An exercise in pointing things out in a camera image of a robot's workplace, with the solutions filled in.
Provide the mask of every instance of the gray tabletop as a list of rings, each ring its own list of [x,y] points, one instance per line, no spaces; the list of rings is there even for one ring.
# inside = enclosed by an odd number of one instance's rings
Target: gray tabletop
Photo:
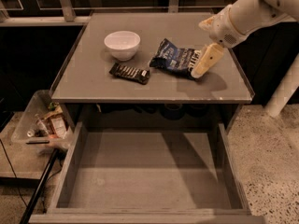
[[[252,100],[229,50],[198,81],[175,77],[151,68],[147,85],[113,77],[115,62],[104,38],[129,30],[141,37],[135,57],[125,64],[149,69],[148,63],[164,38],[178,48],[201,49],[209,45],[208,33],[198,23],[208,13],[94,13],[52,95],[60,103],[230,103]]]

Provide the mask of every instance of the white pole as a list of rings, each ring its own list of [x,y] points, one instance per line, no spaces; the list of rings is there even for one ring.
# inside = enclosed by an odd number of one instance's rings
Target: white pole
[[[299,87],[299,54],[265,107],[271,117],[276,117]]]

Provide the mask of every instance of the wooden drawer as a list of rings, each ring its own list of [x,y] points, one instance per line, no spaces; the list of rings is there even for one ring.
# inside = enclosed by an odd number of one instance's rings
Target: wooden drawer
[[[263,223],[235,178],[217,107],[195,118],[85,105],[46,215],[30,223]]]

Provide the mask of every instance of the floor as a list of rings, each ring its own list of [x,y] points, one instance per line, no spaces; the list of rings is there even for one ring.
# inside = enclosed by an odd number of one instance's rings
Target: floor
[[[41,148],[10,143],[21,113],[16,113],[0,133],[18,177],[40,177],[50,154]],[[243,185],[253,215],[263,215],[270,224],[299,223],[299,105],[287,105],[277,118],[269,117],[260,105],[245,105],[229,135],[238,181]],[[57,161],[52,173],[60,170]],[[13,176],[0,148],[0,176]],[[59,178],[55,175],[45,188],[42,213],[50,203],[50,193]],[[31,189],[21,189],[28,203]],[[25,205],[17,189],[0,187],[0,223],[19,223]]]

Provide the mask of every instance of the white bowl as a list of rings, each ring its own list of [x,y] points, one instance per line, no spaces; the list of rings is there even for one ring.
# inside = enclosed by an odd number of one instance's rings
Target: white bowl
[[[139,48],[140,36],[129,31],[118,31],[106,36],[104,43],[113,57],[128,61]]]

